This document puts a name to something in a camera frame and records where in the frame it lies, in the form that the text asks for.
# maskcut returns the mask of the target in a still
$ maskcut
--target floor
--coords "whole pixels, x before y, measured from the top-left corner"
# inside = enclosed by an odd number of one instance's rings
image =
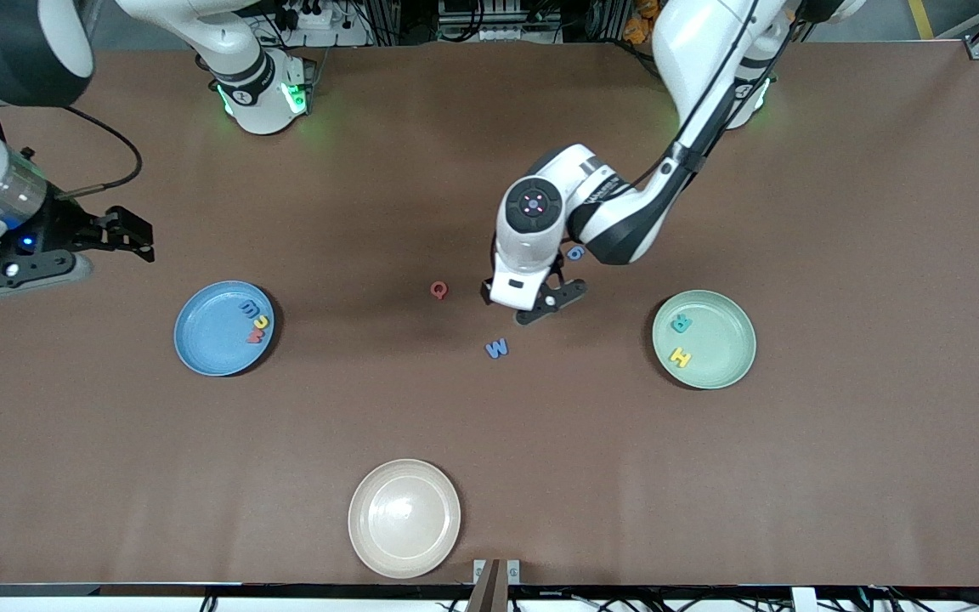
[[[186,49],[167,31],[132,20],[113,0],[93,0],[93,45],[98,49]],[[979,0],[867,0],[840,24],[820,24],[809,40],[883,42],[960,38],[976,31]]]

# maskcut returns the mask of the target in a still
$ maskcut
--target table surface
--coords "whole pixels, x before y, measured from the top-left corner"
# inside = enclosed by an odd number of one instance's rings
[[[146,167],[85,205],[150,220],[158,259],[97,254],[85,283],[0,301],[0,581],[385,581],[350,496],[418,457],[463,512],[423,582],[493,557],[531,582],[979,582],[979,62],[796,45],[778,76],[648,255],[569,263],[590,293],[523,329],[478,297],[506,187],[572,142],[633,177],[675,131],[628,54],[335,50],[314,114],[272,137],[189,54],[100,55],[79,107]],[[65,189],[131,164],[65,112],[3,120]],[[272,292],[282,329],[209,379],[172,326],[224,279]],[[648,348],[690,289],[754,321],[726,390],[677,387]]]

